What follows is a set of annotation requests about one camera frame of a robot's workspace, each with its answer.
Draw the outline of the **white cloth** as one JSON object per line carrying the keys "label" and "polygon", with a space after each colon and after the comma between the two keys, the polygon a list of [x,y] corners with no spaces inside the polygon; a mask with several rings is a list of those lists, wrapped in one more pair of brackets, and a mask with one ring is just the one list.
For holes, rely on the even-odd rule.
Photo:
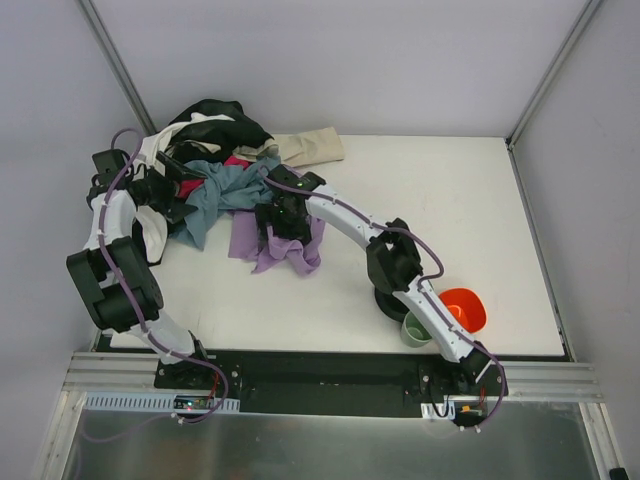
{"label": "white cloth", "polygon": [[[157,167],[159,161],[156,160],[156,153],[162,151],[180,162],[187,162],[186,156],[178,154],[178,144],[170,145],[173,134],[185,126],[185,122],[169,125],[159,133],[145,137],[142,146],[134,160],[135,166]],[[193,152],[193,158],[204,160],[207,155],[219,153],[222,148],[218,145],[187,141],[188,153]],[[160,213],[148,206],[140,206],[136,212],[136,226],[141,227],[143,252],[146,254],[147,262],[156,265],[161,262],[168,239],[167,220]]]}

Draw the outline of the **blue-grey cloth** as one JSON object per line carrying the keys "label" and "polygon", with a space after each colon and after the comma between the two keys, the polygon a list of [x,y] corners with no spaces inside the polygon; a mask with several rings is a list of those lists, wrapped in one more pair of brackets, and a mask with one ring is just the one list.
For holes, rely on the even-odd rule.
{"label": "blue-grey cloth", "polygon": [[272,192],[262,173],[269,173],[280,164],[278,156],[261,158],[246,169],[240,165],[225,166],[205,160],[188,162],[188,168],[205,176],[204,183],[186,199],[186,204],[196,210],[174,228],[170,237],[203,251],[208,231],[223,214],[236,210],[251,211],[256,205],[271,201]]}

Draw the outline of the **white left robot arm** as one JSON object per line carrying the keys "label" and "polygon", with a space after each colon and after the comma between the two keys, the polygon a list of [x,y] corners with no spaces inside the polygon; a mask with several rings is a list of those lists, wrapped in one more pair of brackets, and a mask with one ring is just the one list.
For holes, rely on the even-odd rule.
{"label": "white left robot arm", "polygon": [[165,172],[146,167],[137,179],[126,152],[111,148],[93,155],[97,173],[87,196],[91,232],[83,249],[66,259],[66,267],[98,329],[139,338],[164,365],[204,365],[202,344],[164,311],[159,284],[133,236],[140,206],[170,223],[195,212],[186,196],[204,183],[204,176],[163,152],[157,159]]}

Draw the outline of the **lilac cloth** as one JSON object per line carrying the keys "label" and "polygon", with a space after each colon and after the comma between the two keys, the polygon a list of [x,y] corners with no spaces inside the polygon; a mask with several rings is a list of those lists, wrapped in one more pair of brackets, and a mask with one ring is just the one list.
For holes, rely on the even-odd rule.
{"label": "lilac cloth", "polygon": [[[273,191],[274,196],[284,192],[279,189]],[[263,273],[284,260],[288,261],[295,272],[302,277],[312,274],[320,267],[319,248],[324,239],[325,221],[308,215],[312,238],[307,245],[302,245],[297,240],[273,237],[271,228],[268,228],[269,238],[261,240],[254,209],[235,211],[232,215],[228,251],[230,258],[253,261],[255,274]]]}

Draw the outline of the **black mesh cloth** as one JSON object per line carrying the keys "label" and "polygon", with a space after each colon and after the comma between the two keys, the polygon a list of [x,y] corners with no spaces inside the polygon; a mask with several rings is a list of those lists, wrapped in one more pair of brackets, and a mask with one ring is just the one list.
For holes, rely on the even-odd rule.
{"label": "black mesh cloth", "polygon": [[238,101],[200,100],[187,107],[170,124],[179,122],[186,125],[172,135],[171,145],[194,141],[233,150],[240,146],[258,147],[272,137],[244,113]]}

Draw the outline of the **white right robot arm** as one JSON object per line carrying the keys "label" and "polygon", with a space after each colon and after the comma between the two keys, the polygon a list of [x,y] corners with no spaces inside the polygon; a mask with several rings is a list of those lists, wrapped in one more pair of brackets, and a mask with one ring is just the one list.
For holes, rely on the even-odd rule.
{"label": "white right robot arm", "polygon": [[377,221],[346,202],[313,172],[298,176],[279,165],[272,170],[261,167],[259,174],[273,194],[271,202],[258,210],[258,228],[264,237],[308,246],[313,219],[346,235],[365,252],[374,289],[413,314],[440,355],[469,384],[480,382],[494,359],[434,291],[431,280],[444,274],[444,266],[404,220]]}

